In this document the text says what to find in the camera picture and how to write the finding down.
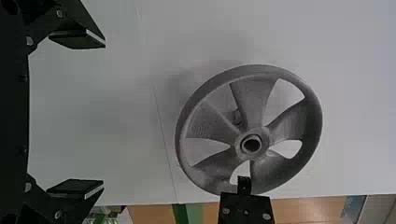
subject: black frame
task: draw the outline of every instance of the black frame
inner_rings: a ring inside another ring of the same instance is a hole
[[[79,0],[0,0],[0,27],[0,224],[81,223],[103,181],[70,179],[49,194],[27,174],[28,55],[47,36],[70,49],[104,48],[105,37]]]

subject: black metal bracket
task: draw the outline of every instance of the black metal bracket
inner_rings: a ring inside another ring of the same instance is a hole
[[[275,224],[270,198],[250,192],[250,177],[238,176],[238,192],[221,193],[219,224]]]
[[[105,37],[80,0],[0,0],[0,223],[81,223],[103,181],[69,179],[44,191],[27,174],[28,55],[49,38],[70,49],[97,49]]]
[[[17,2],[26,26],[28,54],[47,36],[70,49],[99,49],[106,46],[105,36],[80,0]]]

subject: gray wheel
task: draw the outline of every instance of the gray wheel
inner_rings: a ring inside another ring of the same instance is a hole
[[[304,99],[264,126],[264,109],[278,79],[297,87]],[[225,85],[230,86],[238,107],[239,125],[206,100]],[[321,128],[318,98],[299,77],[278,67],[245,65],[212,77],[192,95],[179,116],[175,146],[181,168],[201,189],[217,195],[236,192],[236,185],[230,183],[233,171],[250,161],[252,193],[260,194],[286,183],[303,169],[315,152]],[[229,148],[191,166],[183,147],[185,138],[211,139]],[[268,149],[285,140],[302,142],[291,159]]]

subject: black support stand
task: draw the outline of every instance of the black support stand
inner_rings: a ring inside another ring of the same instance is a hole
[[[250,192],[250,178],[238,176],[238,192],[221,193],[219,224],[275,224],[270,198]]]

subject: curved blade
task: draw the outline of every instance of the curved blade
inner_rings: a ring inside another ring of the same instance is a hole
[[[187,138],[206,138],[233,145],[240,133],[220,111],[203,102],[192,116]]]
[[[282,180],[292,173],[292,167],[288,166],[288,162],[288,159],[272,150],[268,150],[267,156],[261,160],[251,161],[252,192],[263,193],[282,184]]]
[[[248,129],[262,126],[263,112],[275,83],[275,79],[251,78],[230,84],[233,98]]]
[[[213,180],[229,181],[233,171],[244,161],[237,156],[235,148],[230,147],[198,162],[193,167],[204,171]]]
[[[302,140],[308,117],[308,102],[302,100],[289,107],[270,124],[273,144],[284,140]]]

